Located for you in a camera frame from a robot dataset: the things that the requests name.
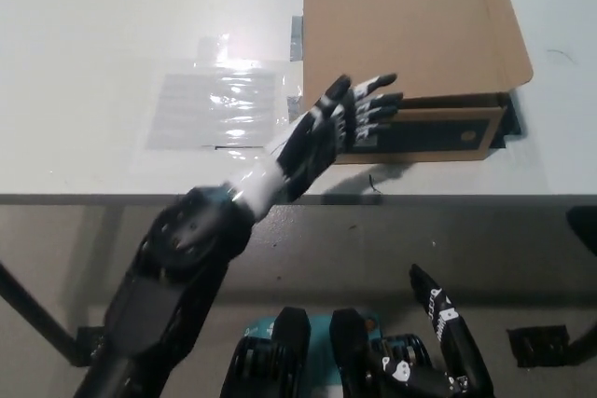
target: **white sticker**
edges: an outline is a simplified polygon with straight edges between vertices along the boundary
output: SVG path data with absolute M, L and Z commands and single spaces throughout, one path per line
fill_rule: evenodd
M 377 83 L 377 80 L 380 79 L 378 76 L 371 78 L 364 83 L 357 84 L 353 87 L 354 97 L 357 100 L 362 100 L 363 98 L 367 97 L 369 86 L 372 84 Z
M 460 315 L 458 314 L 458 312 L 456 312 L 456 309 L 454 308 L 444 309 L 443 311 L 439 312 L 439 319 L 437 321 L 436 330 L 437 339 L 439 339 L 439 342 L 441 342 L 441 337 L 444 334 L 444 328 L 446 327 L 446 323 L 449 321 L 453 321 L 458 317 L 460 317 Z
M 392 374 L 392 377 L 400 382 L 407 382 L 410 377 L 410 365 L 406 361 L 402 361 L 396 367 L 396 371 Z
M 439 293 L 441 293 L 441 289 L 432 289 L 431 290 L 431 294 L 429 295 L 429 306 L 428 306 L 428 311 L 427 311 L 427 315 L 429 316 L 429 319 L 431 319 L 433 321 L 433 318 L 435 317 L 435 312 L 436 312 L 436 297 L 439 295 Z

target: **white label on finger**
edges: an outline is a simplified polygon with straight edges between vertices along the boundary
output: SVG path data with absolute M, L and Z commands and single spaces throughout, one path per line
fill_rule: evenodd
M 358 114 L 360 108 L 363 108 L 363 111 L 367 111 L 371 107 L 371 103 L 375 102 L 376 100 L 379 100 L 382 96 L 383 94 L 381 93 L 373 98 L 365 98 L 363 100 L 355 102 L 354 104 L 356 105 L 356 113 Z
M 324 113 L 317 106 L 314 106 L 309 110 L 309 114 L 312 115 L 314 121 L 312 129 L 316 130 L 324 122 Z
M 360 141 L 367 139 L 369 137 L 369 135 L 371 134 L 371 132 L 373 130 L 375 130 L 376 128 L 378 128 L 379 126 L 380 125 L 377 123 L 373 124 L 373 125 L 359 126 L 358 128 L 356 128 L 355 141 L 358 143 Z
M 458 319 L 459 317 L 460 315 L 458 314 L 458 312 L 456 312 L 456 309 L 454 308 L 444 309 L 439 313 L 439 319 L 437 320 L 436 330 L 437 340 L 439 340 L 439 342 L 441 342 L 441 338 L 443 337 L 444 329 L 446 328 L 446 323 L 449 321 L 453 321 L 454 319 Z
M 376 83 L 377 80 L 380 79 L 378 76 L 371 78 L 369 81 L 365 81 L 364 83 L 357 84 L 353 87 L 354 99 L 355 100 L 362 100 L 363 98 L 367 97 L 369 92 L 369 86 Z
M 358 106 L 356 108 L 356 114 L 358 116 L 361 114 L 364 114 L 369 110 L 370 107 L 371 107 L 371 102 L 364 102 L 363 104 L 361 104 L 360 106 Z
M 382 109 L 380 107 L 376 107 L 375 109 L 368 110 L 365 114 L 356 117 L 356 122 L 359 125 L 367 125 L 369 123 L 370 117 L 373 114 L 380 112 Z
M 321 98 L 319 99 L 319 101 L 321 102 L 321 105 L 322 105 L 322 106 L 331 106 L 331 105 L 333 105 L 333 104 L 334 104 L 334 102 L 332 102 L 332 101 L 329 99 L 329 97 L 328 97 L 327 95 L 325 95 L 325 94 L 323 94 L 323 95 L 321 96 Z

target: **robotic arm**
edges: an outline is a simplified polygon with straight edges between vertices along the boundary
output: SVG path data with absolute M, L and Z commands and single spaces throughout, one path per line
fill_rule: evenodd
M 388 125 L 402 95 L 373 91 L 396 75 L 351 87 L 341 76 L 267 147 L 251 170 L 197 187 L 156 218 L 104 317 L 104 338 L 76 398 L 157 398 L 192 350 L 229 262 L 277 199 L 299 198 L 339 153 Z

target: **robotic hand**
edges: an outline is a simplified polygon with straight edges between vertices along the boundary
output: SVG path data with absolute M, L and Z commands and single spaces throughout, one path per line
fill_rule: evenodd
M 426 351 L 418 363 L 372 351 L 368 366 L 401 396 L 493 398 L 492 379 L 477 344 L 446 292 L 417 265 L 410 269 L 410 285 L 431 320 L 448 371 L 436 370 Z
M 104 336 L 76 398 L 157 398 L 192 350 L 228 270 L 253 225 L 281 196 L 300 197 L 337 154 L 387 125 L 402 95 L 368 97 L 396 75 L 351 87 L 341 76 L 251 170 L 197 187 L 164 209 L 104 316 Z
M 309 112 L 267 145 L 269 158 L 230 179 L 239 195 L 234 198 L 245 202 L 256 222 L 280 194 L 290 202 L 300 198 L 338 154 L 387 130 L 389 125 L 380 121 L 398 112 L 402 94 L 369 94 L 394 81 L 396 74 L 382 75 L 351 87 L 351 79 L 342 75 Z

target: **robotic hand part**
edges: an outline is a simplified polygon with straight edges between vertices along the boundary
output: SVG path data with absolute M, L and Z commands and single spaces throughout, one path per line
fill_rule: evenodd
M 381 75 L 351 87 L 351 78 L 342 75 L 311 110 L 267 145 L 268 158 L 229 179 L 230 195 L 249 209 L 255 222 L 280 194 L 290 202 L 298 199 L 338 154 L 388 130 L 390 125 L 382 122 L 398 112 L 402 93 L 369 95 L 396 78 Z
M 446 292 L 417 265 L 410 269 L 410 285 L 431 320 L 448 371 L 378 351 L 368 352 L 368 367 L 402 396 L 492 398 L 493 383 L 487 367 L 465 320 Z

